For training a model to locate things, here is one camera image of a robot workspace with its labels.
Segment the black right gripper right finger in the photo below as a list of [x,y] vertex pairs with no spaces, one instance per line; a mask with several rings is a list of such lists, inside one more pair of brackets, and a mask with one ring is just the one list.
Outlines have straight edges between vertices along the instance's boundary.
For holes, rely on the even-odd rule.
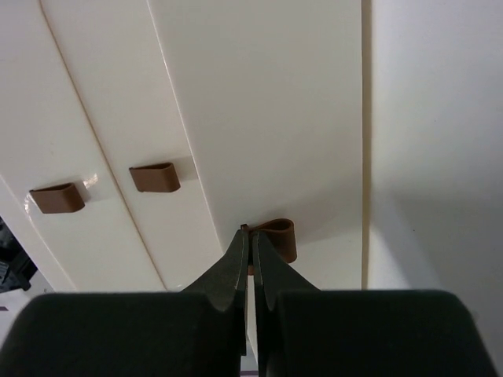
[[494,376],[463,302],[439,290],[323,291],[251,238],[261,376]]

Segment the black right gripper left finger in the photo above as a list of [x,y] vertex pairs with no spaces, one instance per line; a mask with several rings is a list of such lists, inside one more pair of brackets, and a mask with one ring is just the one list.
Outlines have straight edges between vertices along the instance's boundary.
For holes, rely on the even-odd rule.
[[180,292],[49,294],[7,336],[10,376],[237,376],[248,235]]

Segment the brown bottom drawer handle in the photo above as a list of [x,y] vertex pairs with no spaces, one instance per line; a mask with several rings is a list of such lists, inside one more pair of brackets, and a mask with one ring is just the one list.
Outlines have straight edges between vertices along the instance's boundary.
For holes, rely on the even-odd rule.
[[255,226],[243,224],[239,231],[249,249],[249,276],[282,274],[297,259],[295,226],[290,219],[276,218]]

